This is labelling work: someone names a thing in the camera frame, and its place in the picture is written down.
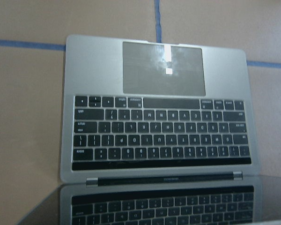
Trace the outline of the grey laptop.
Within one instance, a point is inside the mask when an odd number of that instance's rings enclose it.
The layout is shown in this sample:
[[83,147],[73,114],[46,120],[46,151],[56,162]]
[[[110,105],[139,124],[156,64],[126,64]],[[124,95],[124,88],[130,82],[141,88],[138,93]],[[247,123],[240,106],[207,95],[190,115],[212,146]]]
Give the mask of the grey laptop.
[[22,225],[281,223],[242,50],[67,37],[60,177]]

